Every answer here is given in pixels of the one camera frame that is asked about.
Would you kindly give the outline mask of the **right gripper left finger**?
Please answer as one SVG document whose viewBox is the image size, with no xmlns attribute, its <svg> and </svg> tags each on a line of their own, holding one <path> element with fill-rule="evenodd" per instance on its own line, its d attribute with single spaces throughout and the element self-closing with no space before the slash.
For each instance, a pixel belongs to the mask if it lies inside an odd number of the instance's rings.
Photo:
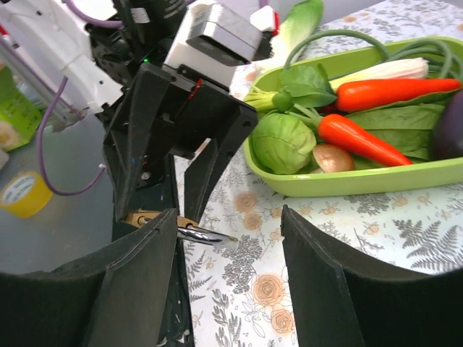
<svg viewBox="0 0 463 347">
<path fill-rule="evenodd" d="M 155 346 L 177 212 L 51 272 L 1 274 L 2 346 Z"/>
</svg>

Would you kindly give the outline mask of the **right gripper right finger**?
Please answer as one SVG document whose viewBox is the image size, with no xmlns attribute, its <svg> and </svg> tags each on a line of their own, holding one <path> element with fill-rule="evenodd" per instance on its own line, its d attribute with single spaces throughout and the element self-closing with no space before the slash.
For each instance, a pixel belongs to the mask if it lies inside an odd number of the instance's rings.
<svg viewBox="0 0 463 347">
<path fill-rule="evenodd" d="M 462 271 L 428 275 L 377 260 L 290 207 L 284 257 L 301 346 L 460 346 Z"/>
</svg>

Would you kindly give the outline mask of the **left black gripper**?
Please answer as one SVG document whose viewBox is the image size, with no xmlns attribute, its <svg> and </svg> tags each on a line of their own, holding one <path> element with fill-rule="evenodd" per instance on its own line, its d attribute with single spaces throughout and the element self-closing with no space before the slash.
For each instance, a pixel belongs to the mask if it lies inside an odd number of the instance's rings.
<svg viewBox="0 0 463 347">
<path fill-rule="evenodd" d="M 162 189 L 171 193 L 174 173 L 169 154 L 190 158 L 210 139 L 184 174 L 184 216 L 199 222 L 218 180 L 257 121 L 253 107 L 211 78 L 187 67 L 170 72 L 142 63 L 103 141 L 114 219 L 125 220 L 136 210 L 163 210 Z M 225 141 L 227 132 L 232 143 Z"/>
</svg>

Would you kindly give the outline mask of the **brass padlock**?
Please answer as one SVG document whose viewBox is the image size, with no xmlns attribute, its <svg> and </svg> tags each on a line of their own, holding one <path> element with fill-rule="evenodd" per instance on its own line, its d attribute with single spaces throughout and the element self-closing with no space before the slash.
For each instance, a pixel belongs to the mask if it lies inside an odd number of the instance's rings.
<svg viewBox="0 0 463 347">
<path fill-rule="evenodd" d="M 124 222 L 135 227 L 141 227 L 160 214 L 158 211 L 138 210 L 129 213 Z M 197 222 L 182 216 L 177 217 L 177 225 L 177 237 L 180 239 L 218 247 L 235 247 L 238 243 L 236 237 L 202 228 Z"/>
</svg>

